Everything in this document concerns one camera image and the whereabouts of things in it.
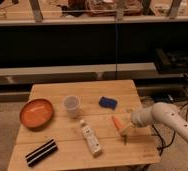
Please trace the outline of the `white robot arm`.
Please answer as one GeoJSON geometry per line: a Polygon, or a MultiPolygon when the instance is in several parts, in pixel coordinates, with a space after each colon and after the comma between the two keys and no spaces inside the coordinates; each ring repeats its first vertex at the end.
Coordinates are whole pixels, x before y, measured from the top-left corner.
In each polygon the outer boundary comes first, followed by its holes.
{"type": "Polygon", "coordinates": [[[164,102],[133,111],[130,121],[120,129],[120,134],[126,135],[131,127],[142,128],[153,124],[171,128],[188,143],[188,122],[180,116],[180,109],[176,105],[164,102]]]}

